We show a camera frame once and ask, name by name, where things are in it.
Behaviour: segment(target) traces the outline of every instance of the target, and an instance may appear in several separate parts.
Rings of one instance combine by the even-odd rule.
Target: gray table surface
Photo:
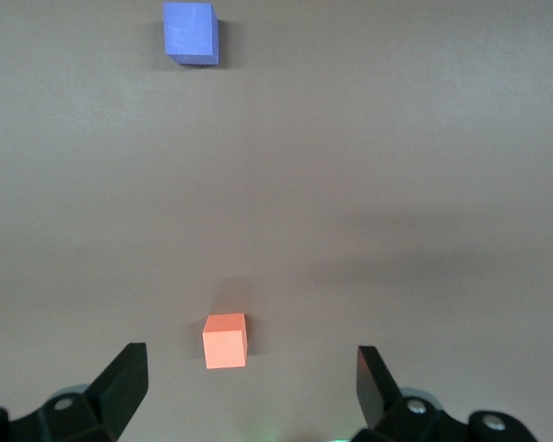
[[[553,442],[553,1],[214,5],[193,68],[161,2],[0,0],[0,405],[147,342],[123,442],[349,438],[374,344]]]

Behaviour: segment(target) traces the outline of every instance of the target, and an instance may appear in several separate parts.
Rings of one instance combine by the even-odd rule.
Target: block
[[[248,337],[243,313],[210,315],[203,329],[206,367],[246,366]]]
[[[209,3],[164,3],[166,54],[178,64],[219,64],[218,18]]]

